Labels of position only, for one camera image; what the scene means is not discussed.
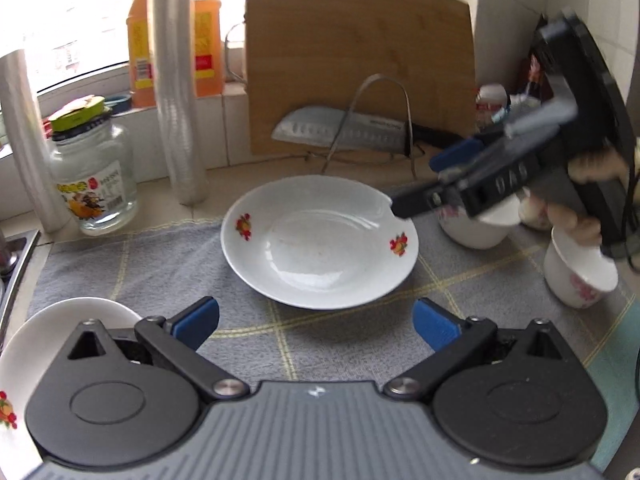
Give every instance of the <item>glass jar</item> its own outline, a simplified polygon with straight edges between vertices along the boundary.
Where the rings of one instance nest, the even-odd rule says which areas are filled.
[[[129,133],[111,122],[110,108],[97,111],[86,122],[62,131],[51,120],[49,173],[80,230],[89,236],[119,229],[135,216],[138,204]]]

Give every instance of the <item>gray cloth mat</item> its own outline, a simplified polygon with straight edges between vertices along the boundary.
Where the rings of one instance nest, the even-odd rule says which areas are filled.
[[[411,275],[388,296],[349,310],[313,312],[267,300],[227,265],[219,223],[187,221],[55,244],[29,316],[65,298],[100,296],[140,316],[169,317],[211,295],[220,304],[220,326],[200,353],[252,386],[263,379],[382,384],[432,353],[412,327],[412,305],[422,296],[505,328],[549,318],[586,365],[633,301],[621,283],[587,310],[559,303],[542,277],[548,234],[519,226],[497,247],[476,251],[450,240],[434,215],[415,226],[420,252]]]

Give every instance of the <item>orange plastic bottle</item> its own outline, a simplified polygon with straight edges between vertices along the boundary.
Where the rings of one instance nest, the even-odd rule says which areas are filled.
[[[220,41],[220,0],[193,1],[196,95],[221,94],[225,80]],[[129,80],[133,105],[137,108],[156,105],[146,10],[146,0],[133,0],[127,18]]]

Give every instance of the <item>white bowl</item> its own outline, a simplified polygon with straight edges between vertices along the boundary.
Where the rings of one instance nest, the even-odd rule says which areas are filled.
[[[509,231],[520,223],[515,195],[488,209],[475,218],[469,218],[463,207],[444,206],[438,209],[438,222],[442,230],[460,245],[471,249],[489,249],[503,241]]]
[[[72,298],[44,308],[11,338],[0,356],[0,391],[11,403],[16,428],[0,422],[0,469],[6,480],[21,480],[42,463],[24,425],[24,410],[44,372],[78,323],[99,319],[107,328],[134,326],[140,316],[104,298]]]
[[[546,214],[546,204],[542,200],[533,200],[528,189],[525,189],[525,194],[518,208],[522,223],[537,231],[551,231],[552,225]]]
[[[418,257],[413,222],[391,199],[332,176],[284,178],[252,190],[222,222],[222,250],[251,288],[315,310],[376,300],[409,275]]]
[[[574,308],[587,308],[618,286],[613,260],[604,257],[598,247],[578,245],[555,227],[546,249],[544,273],[551,291]]]

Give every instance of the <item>finger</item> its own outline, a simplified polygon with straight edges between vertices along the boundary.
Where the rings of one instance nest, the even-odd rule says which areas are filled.
[[[542,211],[546,207],[546,202],[534,194],[530,194],[528,199],[531,208],[536,211]]]
[[[568,235],[582,246],[599,246],[602,243],[600,221],[597,218],[580,218]]]
[[[602,235],[583,237],[581,235],[570,235],[574,241],[582,247],[600,247],[602,245]]]
[[[578,225],[578,215],[575,211],[560,204],[547,204],[546,215],[552,225],[562,231],[573,231]]]
[[[569,161],[569,177],[578,184],[619,178],[626,182],[628,167],[622,156],[614,148],[599,152],[584,153]]]

